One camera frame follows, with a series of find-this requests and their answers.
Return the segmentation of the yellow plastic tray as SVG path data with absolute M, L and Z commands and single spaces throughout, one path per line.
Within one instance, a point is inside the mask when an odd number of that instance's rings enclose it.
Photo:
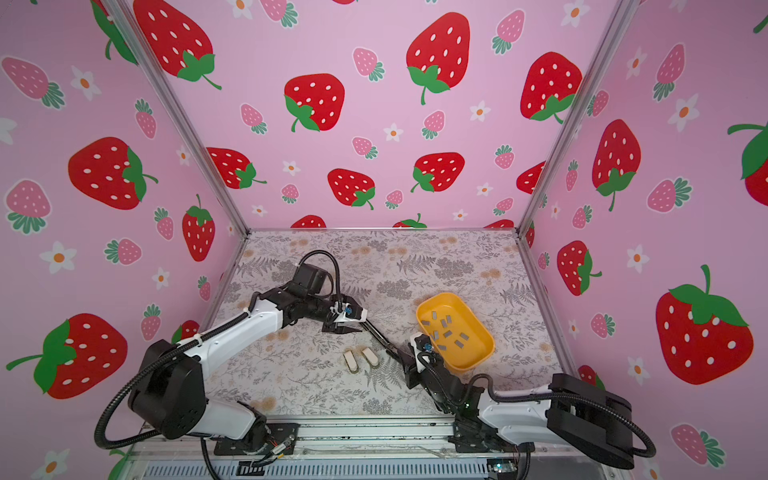
M 416 318 L 424 334 L 454 372 L 473 370 L 489 359 L 495 351 L 495 340 L 467 304 L 456 294 L 443 292 L 423 301 L 416 310 Z M 443 328 L 442 319 L 451 324 Z M 449 338 L 444 332 L 452 330 Z M 465 347 L 454 343 L 460 340 Z

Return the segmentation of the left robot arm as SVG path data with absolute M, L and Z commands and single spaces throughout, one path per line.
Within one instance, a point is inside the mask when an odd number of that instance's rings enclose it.
M 155 436 L 168 440 L 194 436 L 226 439 L 248 453 L 263 450 L 270 437 L 265 416 L 245 403 L 207 397 L 205 381 L 246 347 L 302 319 L 319 321 L 324 332 L 343 335 L 366 321 L 367 311 L 342 293 L 338 271 L 328 273 L 302 258 L 290 281 L 254 293 L 247 307 L 228 322 L 176 344 L 165 340 L 152 344 L 139 372 L 97 421 L 96 446 L 112 450 Z M 109 421 L 122 402 L 150 425 L 150 431 L 108 439 Z

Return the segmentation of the beige mini stapler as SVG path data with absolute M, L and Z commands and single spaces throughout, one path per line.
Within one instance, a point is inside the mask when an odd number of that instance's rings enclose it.
M 381 365 L 378 355 L 370 347 L 364 347 L 361 354 L 371 368 L 378 368 Z
M 359 371 L 358 362 L 356 361 L 355 355 L 351 350 L 344 351 L 343 360 L 351 373 L 357 373 Z

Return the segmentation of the black stapler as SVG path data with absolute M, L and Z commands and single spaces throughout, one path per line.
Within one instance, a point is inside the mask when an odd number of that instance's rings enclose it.
M 385 350 L 385 352 L 394 360 L 402 362 L 404 357 L 400 348 L 392 343 L 377 327 L 375 327 L 370 321 L 361 323 L 361 326 L 368 331 Z

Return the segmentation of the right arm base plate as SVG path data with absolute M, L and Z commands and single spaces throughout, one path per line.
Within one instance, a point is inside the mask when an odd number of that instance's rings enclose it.
M 458 453 L 533 453 L 535 444 L 524 442 L 510 443 L 498 435 L 498 430 L 483 422 L 456 417 L 453 433 L 448 442 L 455 446 Z

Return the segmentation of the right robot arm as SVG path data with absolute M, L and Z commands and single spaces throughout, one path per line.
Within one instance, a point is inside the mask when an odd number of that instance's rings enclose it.
M 537 444 L 562 444 L 620 470 L 657 453 L 632 420 L 628 400 L 574 376 L 556 373 L 543 387 L 501 392 L 488 374 L 462 381 L 432 348 L 390 346 L 386 352 L 403 367 L 408 388 L 423 388 L 453 417 L 449 442 L 461 453 L 529 453 Z

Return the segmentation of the aluminium frame rail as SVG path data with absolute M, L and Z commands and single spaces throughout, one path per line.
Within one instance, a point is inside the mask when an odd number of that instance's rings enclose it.
M 251 455 L 211 455 L 200 443 L 150 439 L 132 447 L 119 479 L 629 479 L 572 447 L 538 444 L 533 453 L 460 453 L 447 416 L 279 417 L 297 425 L 274 463 Z

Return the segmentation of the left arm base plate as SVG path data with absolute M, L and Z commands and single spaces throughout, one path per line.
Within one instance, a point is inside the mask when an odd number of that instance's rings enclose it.
M 215 456 L 255 455 L 266 457 L 291 455 L 298 438 L 298 423 L 266 423 L 254 426 L 244 439 L 222 438 L 216 441 Z

